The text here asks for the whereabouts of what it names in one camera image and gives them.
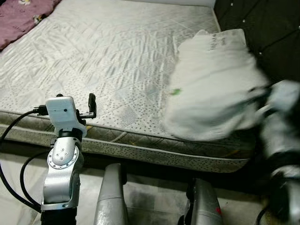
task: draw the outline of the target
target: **purple bedspread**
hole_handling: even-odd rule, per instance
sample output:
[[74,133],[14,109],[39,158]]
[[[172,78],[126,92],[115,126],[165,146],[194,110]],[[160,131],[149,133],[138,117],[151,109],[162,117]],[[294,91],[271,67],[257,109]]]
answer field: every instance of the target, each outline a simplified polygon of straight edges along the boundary
[[0,51],[48,16],[60,1],[6,0],[0,6]]

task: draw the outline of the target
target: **bed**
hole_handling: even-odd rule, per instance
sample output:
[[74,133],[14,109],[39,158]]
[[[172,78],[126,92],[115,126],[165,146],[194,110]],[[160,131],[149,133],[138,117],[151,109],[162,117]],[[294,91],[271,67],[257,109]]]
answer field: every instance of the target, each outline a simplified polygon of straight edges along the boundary
[[[213,142],[179,140],[163,126],[177,47],[199,30],[220,31],[213,9],[122,0],[63,0],[0,53],[0,132],[21,113],[61,93],[97,118],[83,151],[187,169],[230,173],[255,152],[243,130]],[[48,118],[23,119],[8,139],[49,146]]]

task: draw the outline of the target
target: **white towel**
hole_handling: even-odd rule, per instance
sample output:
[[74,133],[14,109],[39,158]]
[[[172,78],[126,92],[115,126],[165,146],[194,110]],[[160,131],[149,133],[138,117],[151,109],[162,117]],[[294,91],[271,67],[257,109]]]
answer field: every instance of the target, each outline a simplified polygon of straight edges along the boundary
[[170,80],[165,127],[191,141],[212,141],[256,124],[257,102],[268,85],[248,52],[243,30],[204,30],[179,47]]

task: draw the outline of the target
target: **gray floor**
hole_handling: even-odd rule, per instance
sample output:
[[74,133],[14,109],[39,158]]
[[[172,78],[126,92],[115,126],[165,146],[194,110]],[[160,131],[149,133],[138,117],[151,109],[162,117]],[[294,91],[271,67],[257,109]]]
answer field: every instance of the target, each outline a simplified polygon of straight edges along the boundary
[[[25,157],[0,154],[1,165],[12,187],[21,193],[19,172]],[[92,225],[104,171],[84,169],[77,213],[78,225]],[[30,194],[40,201],[46,175],[45,161],[36,159],[26,169],[25,182]],[[125,202],[131,225],[176,225],[184,213],[186,184],[128,175],[124,186]],[[259,199],[217,189],[225,225],[254,225],[262,209]],[[0,183],[0,218],[6,225],[37,225],[39,215],[15,200]]]

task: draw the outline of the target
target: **white mattress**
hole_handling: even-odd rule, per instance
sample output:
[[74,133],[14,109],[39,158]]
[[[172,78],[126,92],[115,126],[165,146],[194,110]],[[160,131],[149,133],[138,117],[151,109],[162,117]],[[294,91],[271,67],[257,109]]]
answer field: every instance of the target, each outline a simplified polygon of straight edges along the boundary
[[[62,0],[48,18],[0,53],[0,132],[18,114],[58,93],[72,96],[84,112],[92,92],[97,118],[87,121],[84,151],[203,171],[235,171],[251,155],[252,141],[230,138],[213,143],[211,151],[209,143],[176,140],[163,126],[177,47],[201,29],[218,30],[211,8]],[[49,120],[27,117],[8,138],[48,146],[51,136]],[[242,154],[231,157],[236,151]]]
[[72,96],[89,124],[165,134],[166,85],[176,47],[216,31],[212,10],[121,0],[63,0],[0,55],[0,110],[24,113],[45,98]]

